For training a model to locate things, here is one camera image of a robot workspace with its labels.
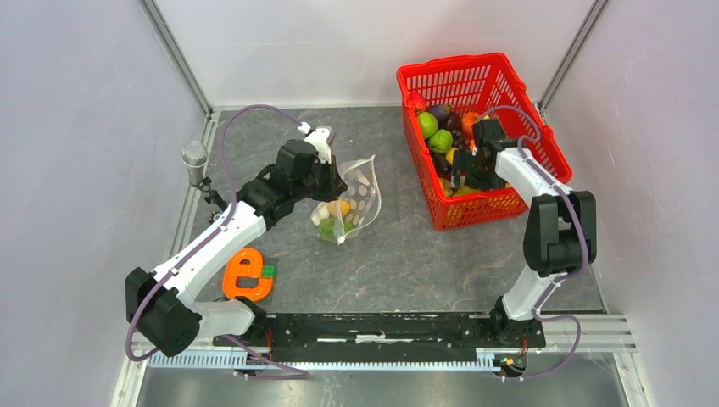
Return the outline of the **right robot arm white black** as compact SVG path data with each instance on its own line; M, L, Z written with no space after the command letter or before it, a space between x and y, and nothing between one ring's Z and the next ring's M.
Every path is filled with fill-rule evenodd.
M497 190L510 185L529 212L522 250L525 266L514 286L492 311L491 338L510 346L524 333L523 324L540 310L561 283L588 271L597 255L596 199L576 191L545 169L525 147L512 140L497 119L480 119L471 127L473 147L453 159L452 182Z

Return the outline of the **clear dotted zip top bag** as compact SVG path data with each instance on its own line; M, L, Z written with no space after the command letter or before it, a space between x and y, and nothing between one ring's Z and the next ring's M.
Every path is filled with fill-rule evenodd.
M367 159L358 159L338 166L339 175L347 185L346 192L339 199L348 201L351 209L343 219L336 219L351 223L354 229L343 241L329 243L341 245L356 238L378 217L382 209L382 195L376 176L375 160L376 156L372 155ZM317 226L314 227L315 236L318 238Z

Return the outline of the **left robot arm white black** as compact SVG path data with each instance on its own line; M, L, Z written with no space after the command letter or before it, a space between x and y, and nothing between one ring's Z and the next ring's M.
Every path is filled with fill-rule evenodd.
M284 144L275 163L243 185L220 218L179 254L150 272L137 267L127 276L127 356L140 360L132 352L137 332L168 357L199 338L223 334L235 334L250 346L260 343L266 323L245 302L199 302L199 292L237 252L290 215L297 202L330 202L346 189L330 144L318 131Z

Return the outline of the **yellow orange lemon fruit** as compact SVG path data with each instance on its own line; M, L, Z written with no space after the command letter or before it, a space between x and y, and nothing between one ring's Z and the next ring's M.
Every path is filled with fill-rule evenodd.
M343 219L351 209L348 201L338 199L326 204L326 209L330 217Z

